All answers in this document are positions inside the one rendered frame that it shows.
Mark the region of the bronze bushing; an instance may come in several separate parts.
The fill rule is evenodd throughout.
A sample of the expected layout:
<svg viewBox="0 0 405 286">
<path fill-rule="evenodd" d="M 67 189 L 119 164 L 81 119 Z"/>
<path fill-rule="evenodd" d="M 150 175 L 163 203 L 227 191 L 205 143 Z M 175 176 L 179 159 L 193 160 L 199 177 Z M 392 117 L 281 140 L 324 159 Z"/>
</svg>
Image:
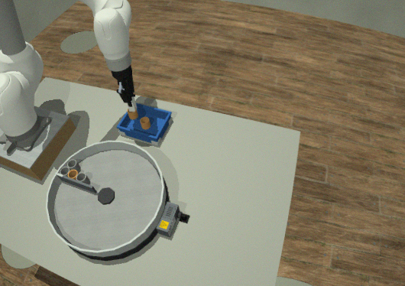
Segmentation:
<svg viewBox="0 0 405 286">
<path fill-rule="evenodd" d="M 77 171 L 77 170 L 71 170 L 71 171 L 69 171 L 69 173 L 68 173 L 68 177 L 70 177 L 70 178 L 76 180 L 77 174 L 78 174 L 78 171 Z"/>
<path fill-rule="evenodd" d="M 150 120 L 148 117 L 141 118 L 140 122 L 141 122 L 141 127 L 143 129 L 149 129 L 151 127 Z"/>
<path fill-rule="evenodd" d="M 137 109 L 135 108 L 134 112 L 129 112 L 129 109 L 128 109 L 128 116 L 130 119 L 136 119 L 138 117 Z"/>
</svg>

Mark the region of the grey metal bushing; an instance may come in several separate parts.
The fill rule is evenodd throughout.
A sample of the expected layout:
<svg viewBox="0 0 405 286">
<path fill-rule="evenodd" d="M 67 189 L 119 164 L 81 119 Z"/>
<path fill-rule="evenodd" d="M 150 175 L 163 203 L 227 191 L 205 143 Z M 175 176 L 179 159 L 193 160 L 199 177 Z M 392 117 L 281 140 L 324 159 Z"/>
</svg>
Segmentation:
<svg viewBox="0 0 405 286">
<path fill-rule="evenodd" d="M 77 163 L 77 161 L 75 159 L 69 160 L 68 163 L 67 163 L 67 167 L 70 170 L 77 170 L 78 172 L 80 170 L 80 166 L 79 166 L 79 164 Z"/>
<path fill-rule="evenodd" d="M 62 175 L 64 175 L 64 176 L 68 177 L 69 171 L 70 171 L 70 169 L 69 169 L 68 167 L 63 167 L 63 168 L 61 168 L 61 170 L 60 170 L 60 174 L 62 174 Z"/>
<path fill-rule="evenodd" d="M 84 179 L 84 180 L 83 180 L 83 179 Z M 85 184 L 89 184 L 89 178 L 88 178 L 88 177 L 86 176 L 86 174 L 83 173 L 83 172 L 77 174 L 76 180 L 77 180 L 77 181 L 80 181 L 80 182 L 83 182 L 83 183 L 85 183 Z"/>
</svg>

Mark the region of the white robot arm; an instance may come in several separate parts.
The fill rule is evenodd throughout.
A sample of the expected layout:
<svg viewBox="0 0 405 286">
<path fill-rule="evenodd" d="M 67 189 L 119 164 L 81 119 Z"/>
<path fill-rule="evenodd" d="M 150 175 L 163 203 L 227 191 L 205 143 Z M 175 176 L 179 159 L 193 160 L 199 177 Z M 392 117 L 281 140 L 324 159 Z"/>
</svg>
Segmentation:
<svg viewBox="0 0 405 286">
<path fill-rule="evenodd" d="M 108 68 L 118 72 L 130 67 L 128 1 L 79 1 L 92 9 L 96 40 Z M 5 144 L 6 154 L 16 147 L 31 151 L 52 120 L 34 111 L 34 93 L 44 64 L 40 54 L 24 40 L 13 0 L 0 0 L 0 48 L 0 129 L 4 132 L 0 144 Z"/>
</svg>

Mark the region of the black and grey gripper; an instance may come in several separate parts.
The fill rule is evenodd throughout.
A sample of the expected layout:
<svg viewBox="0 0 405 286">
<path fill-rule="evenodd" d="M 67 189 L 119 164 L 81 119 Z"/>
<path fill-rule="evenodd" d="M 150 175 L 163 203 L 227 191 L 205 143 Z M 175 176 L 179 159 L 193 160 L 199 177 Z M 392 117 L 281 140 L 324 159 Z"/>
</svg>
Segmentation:
<svg viewBox="0 0 405 286">
<path fill-rule="evenodd" d="M 117 93 L 120 95 L 123 102 L 127 103 L 129 112 L 134 112 L 135 108 L 137 108 L 137 106 L 136 106 L 136 102 L 134 100 L 135 94 L 133 94 L 134 93 L 134 84 L 133 84 L 131 66 L 123 71 L 118 71 L 118 72 L 111 71 L 111 72 L 112 72 L 113 77 L 116 78 L 118 81 L 119 89 L 117 89 Z"/>
</svg>

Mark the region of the blue crate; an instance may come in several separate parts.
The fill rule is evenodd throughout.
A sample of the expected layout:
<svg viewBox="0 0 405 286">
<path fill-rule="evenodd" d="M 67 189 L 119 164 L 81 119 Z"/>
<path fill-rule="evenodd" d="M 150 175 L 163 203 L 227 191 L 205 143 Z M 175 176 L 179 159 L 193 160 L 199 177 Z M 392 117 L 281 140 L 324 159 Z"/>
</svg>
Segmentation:
<svg viewBox="0 0 405 286">
<path fill-rule="evenodd" d="M 150 142 L 158 146 L 165 131 L 173 120 L 171 117 L 172 112 L 138 103 L 136 103 L 136 105 L 138 117 L 136 119 L 130 119 L 126 112 L 118 124 L 120 135 Z M 140 119 L 145 116 L 150 119 L 151 127 L 149 129 L 143 129 L 141 127 Z"/>
</svg>

